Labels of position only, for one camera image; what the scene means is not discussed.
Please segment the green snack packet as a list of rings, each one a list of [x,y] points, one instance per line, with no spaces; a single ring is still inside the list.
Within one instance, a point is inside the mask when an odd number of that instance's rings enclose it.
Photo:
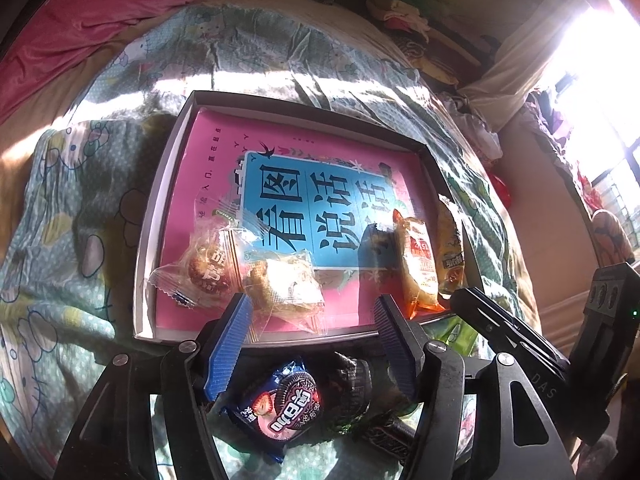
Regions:
[[[432,339],[443,342],[462,356],[474,356],[476,353],[478,333],[457,315],[425,323],[422,327]]]

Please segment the clear red candy packet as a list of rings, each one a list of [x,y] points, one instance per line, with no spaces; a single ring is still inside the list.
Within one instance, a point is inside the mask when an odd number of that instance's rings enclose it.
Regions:
[[[222,198],[194,211],[186,249],[153,270],[148,283],[179,307],[224,309],[242,289],[241,245],[259,232],[241,216],[239,202]]]

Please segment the clear pastry snack packet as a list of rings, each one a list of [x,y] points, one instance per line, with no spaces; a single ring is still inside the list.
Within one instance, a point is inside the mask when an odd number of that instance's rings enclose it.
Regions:
[[[306,250],[291,255],[258,252],[247,263],[243,287],[254,313],[266,321],[276,318],[303,332],[326,332],[326,303]]]

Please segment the black snack packet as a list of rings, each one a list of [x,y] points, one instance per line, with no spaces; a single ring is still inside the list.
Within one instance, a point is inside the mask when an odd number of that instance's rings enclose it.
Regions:
[[[333,352],[321,363],[318,379],[322,425],[330,434],[348,434],[367,415],[372,401],[372,373],[366,360]]]

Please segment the orange cake snack packet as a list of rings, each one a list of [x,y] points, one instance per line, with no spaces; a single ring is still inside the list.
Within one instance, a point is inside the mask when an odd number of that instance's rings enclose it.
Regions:
[[[412,320],[422,312],[442,312],[431,240],[424,221],[393,210],[404,315]]]

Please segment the blue oreo packet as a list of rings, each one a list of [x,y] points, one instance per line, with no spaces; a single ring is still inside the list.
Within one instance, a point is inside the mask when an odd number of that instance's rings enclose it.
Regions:
[[[224,407],[224,414],[280,464],[288,445],[320,419],[320,390],[304,361],[296,359],[248,387]]]

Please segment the yellow long snack bar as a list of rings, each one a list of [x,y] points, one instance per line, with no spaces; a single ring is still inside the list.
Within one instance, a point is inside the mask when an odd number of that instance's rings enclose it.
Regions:
[[[463,224],[458,206],[438,196],[436,271],[439,292],[450,296],[465,282]]]

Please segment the brown snickers bar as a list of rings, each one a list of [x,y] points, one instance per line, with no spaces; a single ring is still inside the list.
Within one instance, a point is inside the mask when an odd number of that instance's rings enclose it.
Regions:
[[[379,451],[404,464],[410,455],[416,430],[392,414],[371,418],[359,430],[359,437]]]

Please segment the dark cardboard box tray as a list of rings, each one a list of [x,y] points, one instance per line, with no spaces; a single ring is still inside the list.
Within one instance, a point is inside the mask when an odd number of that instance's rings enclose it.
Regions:
[[[437,202],[450,196],[432,152],[408,136],[303,104],[194,91],[171,130],[146,206],[134,336],[179,341],[219,318],[218,309],[193,310],[154,292],[149,279],[183,253],[195,222],[223,202],[238,205],[240,219],[264,222],[258,248],[309,252],[323,278],[329,340],[370,336],[376,297],[397,294],[399,285],[373,281],[392,255],[371,245],[368,229],[390,221],[394,210],[434,228]]]

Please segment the pink blue book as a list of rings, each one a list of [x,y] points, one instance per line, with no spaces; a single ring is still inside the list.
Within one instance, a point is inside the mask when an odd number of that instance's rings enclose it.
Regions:
[[[326,328],[363,328],[373,322],[379,294],[399,295],[390,276],[377,280],[375,263],[390,264],[383,247],[367,255],[363,235],[382,228],[393,210],[434,221],[431,176],[417,154],[390,144],[196,108],[178,136],[178,154],[163,174],[171,185],[160,263],[180,257],[189,243],[194,211],[215,200],[235,200],[268,226],[260,249],[306,250],[323,271]]]

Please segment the cartoon print blanket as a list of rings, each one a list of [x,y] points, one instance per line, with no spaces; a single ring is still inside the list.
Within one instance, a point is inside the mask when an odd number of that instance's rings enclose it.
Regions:
[[[465,212],[483,285],[540,324],[513,223],[469,143],[364,18],[307,3],[204,3],[99,48],[18,110],[46,125],[28,178],[1,177],[1,415],[32,469],[51,477],[106,358],[136,343],[134,259],[146,198],[188,95],[268,96],[349,114],[424,142]]]

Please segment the red plastic bag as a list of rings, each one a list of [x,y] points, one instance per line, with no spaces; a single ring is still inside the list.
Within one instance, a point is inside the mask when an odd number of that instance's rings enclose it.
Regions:
[[[491,185],[494,187],[498,197],[503,203],[504,208],[509,210],[512,206],[512,196],[508,186],[492,171],[488,171],[488,177]]]

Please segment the white pink clothes bag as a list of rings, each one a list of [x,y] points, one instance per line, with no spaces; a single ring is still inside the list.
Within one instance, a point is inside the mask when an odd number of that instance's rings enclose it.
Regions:
[[[439,99],[485,167],[492,166],[503,156],[498,133],[493,132],[485,119],[472,110],[467,99],[447,92],[442,92]]]

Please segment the beige curtain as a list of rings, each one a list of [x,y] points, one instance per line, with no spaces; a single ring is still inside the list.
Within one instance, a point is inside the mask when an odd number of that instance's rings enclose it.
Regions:
[[[503,41],[494,65],[459,90],[491,131],[500,131],[522,107],[565,29],[588,8],[586,0],[542,0],[533,15]]]

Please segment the pile of clothes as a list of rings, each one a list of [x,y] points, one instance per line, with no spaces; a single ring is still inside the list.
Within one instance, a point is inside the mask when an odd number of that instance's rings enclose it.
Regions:
[[[372,22],[435,87],[464,87],[495,63],[501,42],[459,14],[451,0],[366,0],[366,7]]]

